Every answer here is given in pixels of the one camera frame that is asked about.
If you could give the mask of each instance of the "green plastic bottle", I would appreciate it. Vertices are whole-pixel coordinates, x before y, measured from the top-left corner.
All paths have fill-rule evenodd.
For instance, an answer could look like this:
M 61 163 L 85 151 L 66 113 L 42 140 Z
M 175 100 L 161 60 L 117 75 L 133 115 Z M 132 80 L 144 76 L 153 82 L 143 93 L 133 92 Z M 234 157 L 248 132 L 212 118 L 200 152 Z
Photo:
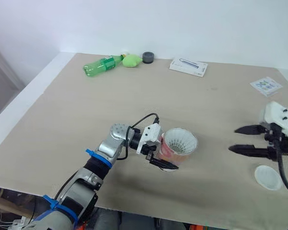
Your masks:
M 86 64 L 83 66 L 83 70 L 87 76 L 92 77 L 109 69 L 113 69 L 124 59 L 124 57 L 124 54 L 119 56 L 111 55 L 109 57 L 104 57 L 99 61 Z

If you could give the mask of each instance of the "white paper cup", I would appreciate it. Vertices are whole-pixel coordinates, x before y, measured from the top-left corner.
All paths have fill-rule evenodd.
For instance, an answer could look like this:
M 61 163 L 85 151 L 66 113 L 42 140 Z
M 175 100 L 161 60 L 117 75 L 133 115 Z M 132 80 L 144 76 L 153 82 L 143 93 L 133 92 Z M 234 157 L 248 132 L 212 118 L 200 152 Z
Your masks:
M 197 148 L 196 137 L 183 128 L 173 128 L 162 134 L 158 153 L 160 159 L 180 165 Z

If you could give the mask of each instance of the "blue clamp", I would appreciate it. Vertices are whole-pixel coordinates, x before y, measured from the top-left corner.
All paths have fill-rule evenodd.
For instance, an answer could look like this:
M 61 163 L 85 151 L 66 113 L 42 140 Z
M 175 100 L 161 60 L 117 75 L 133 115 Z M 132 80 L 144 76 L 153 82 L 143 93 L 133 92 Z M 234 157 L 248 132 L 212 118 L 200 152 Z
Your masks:
M 112 168 L 112 164 L 105 158 L 103 158 L 102 156 L 96 154 L 94 151 L 87 149 L 86 152 L 91 156 L 91 157 L 95 157 L 99 160 L 101 160 L 103 163 L 105 163 L 109 168 Z
M 52 210 L 54 210 L 55 208 L 59 208 L 59 209 L 62 209 L 63 211 L 65 211 L 65 212 L 67 212 L 69 215 L 71 215 L 71 217 L 75 220 L 75 222 L 73 224 L 74 228 L 77 226 L 78 217 L 77 217 L 77 215 L 76 215 L 76 213 L 74 211 L 72 211 L 70 208 L 68 208 L 68 207 L 66 207 L 64 205 L 59 205 L 59 202 L 57 200 L 54 200 L 54 199 L 50 198 L 47 195 L 43 195 L 43 198 L 50 203 L 50 208 Z

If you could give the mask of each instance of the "black cable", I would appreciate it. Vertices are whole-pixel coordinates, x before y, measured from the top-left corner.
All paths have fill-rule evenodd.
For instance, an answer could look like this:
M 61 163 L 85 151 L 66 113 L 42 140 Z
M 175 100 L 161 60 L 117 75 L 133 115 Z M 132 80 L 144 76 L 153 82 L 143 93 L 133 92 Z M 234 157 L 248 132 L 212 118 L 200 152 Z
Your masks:
M 288 189 L 288 180 L 287 180 L 287 178 L 285 176 L 284 164 L 283 164 L 283 156 L 282 156 L 282 151 L 280 150 L 280 147 L 279 147 L 279 142 L 276 141 L 274 143 L 274 145 L 275 145 L 275 149 L 276 149 L 276 156 L 277 156 L 279 174 L 280 174 L 280 177 L 283 180 L 283 183 L 284 183 L 285 187 Z
M 129 134 L 130 129 L 131 129 L 131 126 L 128 126 L 127 132 L 126 132 L 126 154 L 122 158 L 117 158 L 118 161 L 122 161 L 124 159 L 127 159 L 127 157 L 128 157 L 128 134 Z
M 155 118 L 155 120 L 154 120 L 154 123 L 159 123 L 159 116 L 158 116 L 158 114 L 156 114 L 156 113 L 151 113 L 151 114 L 148 114 L 148 115 L 146 115 L 145 117 L 143 117 L 141 120 L 139 120 L 139 121 L 136 122 L 135 124 L 133 124 L 133 126 L 128 126 L 127 132 L 126 132 L 126 154 L 125 154 L 125 156 L 122 157 L 122 158 L 117 158 L 118 161 L 125 160 L 125 159 L 127 159 L 127 157 L 128 157 L 128 134 L 129 134 L 129 130 L 130 130 L 131 128 L 134 128 L 136 125 L 138 125 L 139 123 L 141 123 L 142 121 L 144 121 L 145 119 L 147 119 L 148 117 L 150 117 L 150 116 L 152 116 L 152 115 L 155 115 L 155 116 L 156 116 L 156 118 Z
M 37 207 L 37 198 L 36 198 L 36 195 L 35 195 L 35 196 L 34 196 L 34 210 L 33 210 L 33 213 L 32 213 L 32 216 L 31 216 L 31 219 L 30 219 L 28 225 L 31 223 L 31 221 L 32 221 L 32 219 L 33 219 L 33 217 L 34 217 L 34 214 L 35 214 L 35 212 L 36 212 L 36 207 Z
M 146 118 L 148 118 L 148 117 L 150 117 L 150 116 L 152 116 L 152 115 L 155 115 L 156 116 L 156 119 L 155 119 L 155 121 L 157 121 L 158 123 L 159 123 L 159 116 L 158 116 L 158 114 L 156 114 L 156 113 L 151 113 L 151 114 L 148 114 L 148 115 L 146 115 L 145 117 L 143 117 L 141 120 L 139 120 L 137 123 L 135 123 L 133 126 L 131 126 L 131 128 L 134 128 L 136 125 L 138 125 L 139 123 L 141 123 L 142 121 L 144 121 Z

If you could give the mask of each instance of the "beige table surface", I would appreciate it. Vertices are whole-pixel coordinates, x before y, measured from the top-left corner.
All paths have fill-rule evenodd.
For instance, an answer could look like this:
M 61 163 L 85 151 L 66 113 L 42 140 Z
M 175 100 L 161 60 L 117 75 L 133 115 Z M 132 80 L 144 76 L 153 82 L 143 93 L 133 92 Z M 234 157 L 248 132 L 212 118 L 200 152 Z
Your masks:
M 230 229 L 288 228 L 288 191 L 268 191 L 253 176 L 258 165 L 277 169 L 276 163 L 228 150 L 233 144 L 266 146 L 261 136 L 233 131 L 256 124 L 269 101 L 288 107 L 288 83 L 278 70 L 209 63 L 199 78 L 157 59 L 85 76 L 82 66 L 100 58 L 75 55 L 0 145 L 1 187 L 54 196 L 112 124 L 157 112 L 163 130 L 190 130 L 198 149 L 173 173 L 131 151 L 106 176 L 97 206 Z M 284 86 L 269 98 L 249 84 L 266 76 Z M 288 157 L 284 162 L 288 177 Z

